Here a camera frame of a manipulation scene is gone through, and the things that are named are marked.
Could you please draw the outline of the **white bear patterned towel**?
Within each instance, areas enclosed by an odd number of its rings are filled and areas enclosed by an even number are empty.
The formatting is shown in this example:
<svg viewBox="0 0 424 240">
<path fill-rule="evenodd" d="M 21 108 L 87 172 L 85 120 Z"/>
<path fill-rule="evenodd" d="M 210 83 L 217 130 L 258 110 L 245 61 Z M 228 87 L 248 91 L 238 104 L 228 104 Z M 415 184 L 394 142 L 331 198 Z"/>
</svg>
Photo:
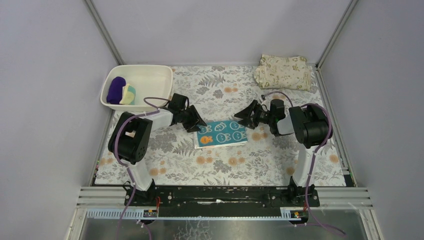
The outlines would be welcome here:
<svg viewBox="0 0 424 240">
<path fill-rule="evenodd" d="M 240 146 L 248 142 L 246 127 L 234 120 L 209 122 L 199 125 L 194 133 L 196 149 Z"/>
</svg>

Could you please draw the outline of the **purple towel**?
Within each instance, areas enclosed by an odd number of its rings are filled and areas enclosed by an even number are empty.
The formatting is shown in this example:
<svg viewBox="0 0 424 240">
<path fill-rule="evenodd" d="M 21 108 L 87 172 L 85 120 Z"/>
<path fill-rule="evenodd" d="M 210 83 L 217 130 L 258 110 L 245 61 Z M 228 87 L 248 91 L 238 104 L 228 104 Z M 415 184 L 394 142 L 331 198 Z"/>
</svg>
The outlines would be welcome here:
<svg viewBox="0 0 424 240">
<path fill-rule="evenodd" d="M 120 101 L 123 99 L 123 88 L 126 84 L 127 82 L 123 77 L 115 77 L 110 83 L 106 102 L 108 104 L 119 105 Z"/>
</svg>

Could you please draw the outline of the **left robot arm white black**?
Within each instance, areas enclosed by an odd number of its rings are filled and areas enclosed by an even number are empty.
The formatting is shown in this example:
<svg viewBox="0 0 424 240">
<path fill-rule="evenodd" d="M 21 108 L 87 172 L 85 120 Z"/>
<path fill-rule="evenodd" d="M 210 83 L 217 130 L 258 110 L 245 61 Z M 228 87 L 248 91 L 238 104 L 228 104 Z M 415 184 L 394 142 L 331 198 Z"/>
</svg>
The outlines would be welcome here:
<svg viewBox="0 0 424 240">
<path fill-rule="evenodd" d="M 182 124 L 188 133 L 193 133 L 207 125 L 187 96 L 175 93 L 170 100 L 145 97 L 143 101 L 154 111 L 123 112 L 108 142 L 108 150 L 126 169 L 130 184 L 137 191 L 147 191 L 154 183 L 144 160 L 153 131 Z"/>
</svg>

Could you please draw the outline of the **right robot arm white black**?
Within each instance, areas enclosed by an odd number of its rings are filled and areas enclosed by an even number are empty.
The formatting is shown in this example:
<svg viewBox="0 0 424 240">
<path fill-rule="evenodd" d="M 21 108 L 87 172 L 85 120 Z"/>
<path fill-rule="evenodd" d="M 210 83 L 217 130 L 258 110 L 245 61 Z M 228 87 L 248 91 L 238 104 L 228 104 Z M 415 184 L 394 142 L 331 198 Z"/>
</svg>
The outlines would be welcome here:
<svg viewBox="0 0 424 240">
<path fill-rule="evenodd" d="M 333 135 L 332 123 L 326 110 L 316 103 L 303 106 L 292 106 L 285 111 L 285 103 L 281 99 L 273 99 L 269 109 L 263 109 L 257 100 L 248 107 L 237 112 L 239 124 L 254 129 L 260 123 L 269 126 L 275 137 L 294 134 L 300 144 L 296 170 L 290 178 L 283 196 L 289 201 L 307 197 L 313 193 L 315 185 L 313 176 L 317 153 Z"/>
</svg>

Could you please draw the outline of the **yellow teal patterned towel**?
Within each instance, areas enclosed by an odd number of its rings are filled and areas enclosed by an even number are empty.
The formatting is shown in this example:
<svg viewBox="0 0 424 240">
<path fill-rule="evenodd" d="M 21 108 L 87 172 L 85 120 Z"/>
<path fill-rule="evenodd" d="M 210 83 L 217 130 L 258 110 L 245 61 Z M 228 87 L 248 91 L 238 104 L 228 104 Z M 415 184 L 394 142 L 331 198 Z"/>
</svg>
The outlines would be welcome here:
<svg viewBox="0 0 424 240">
<path fill-rule="evenodd" d="M 119 101 L 120 105 L 134 105 L 135 104 L 135 98 L 136 98 L 136 89 L 127 83 L 122 88 L 122 97 Z"/>
</svg>

